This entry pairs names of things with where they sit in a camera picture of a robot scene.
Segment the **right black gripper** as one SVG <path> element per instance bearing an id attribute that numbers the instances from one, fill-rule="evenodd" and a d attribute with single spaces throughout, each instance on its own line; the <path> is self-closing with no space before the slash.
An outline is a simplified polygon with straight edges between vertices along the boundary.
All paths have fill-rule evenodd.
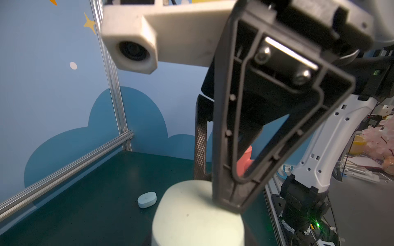
<path id="1" fill-rule="evenodd" d="M 351 93 L 392 97 L 362 78 L 356 51 L 394 43 L 393 1 L 238 1 L 202 86 L 213 101 L 213 201 L 242 213 Z"/>

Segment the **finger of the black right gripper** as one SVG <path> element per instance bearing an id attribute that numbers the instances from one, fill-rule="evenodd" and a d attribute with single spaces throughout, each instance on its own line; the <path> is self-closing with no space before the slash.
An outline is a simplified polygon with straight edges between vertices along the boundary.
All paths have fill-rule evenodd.
<path id="1" fill-rule="evenodd" d="M 196 102 L 194 179 L 211 181 L 206 170 L 207 124 L 213 121 L 213 101 L 199 95 Z"/>

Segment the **mint green earbud case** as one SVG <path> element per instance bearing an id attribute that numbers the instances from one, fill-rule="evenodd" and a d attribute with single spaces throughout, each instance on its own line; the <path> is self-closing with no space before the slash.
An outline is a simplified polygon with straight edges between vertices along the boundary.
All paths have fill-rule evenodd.
<path id="1" fill-rule="evenodd" d="M 164 193 L 153 218 L 151 245 L 243 246 L 243 219 L 213 203 L 210 181 L 183 181 Z"/>

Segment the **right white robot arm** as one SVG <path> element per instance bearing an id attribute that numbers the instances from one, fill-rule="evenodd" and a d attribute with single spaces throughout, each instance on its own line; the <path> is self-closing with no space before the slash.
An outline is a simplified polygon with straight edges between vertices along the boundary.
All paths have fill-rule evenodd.
<path id="1" fill-rule="evenodd" d="M 331 173 L 379 97 L 389 65 L 358 58 L 375 16 L 349 1 L 238 1 L 196 103 L 194 178 L 213 202 L 242 213 L 307 138 L 281 187 L 284 224 L 298 229 L 328 209 Z"/>

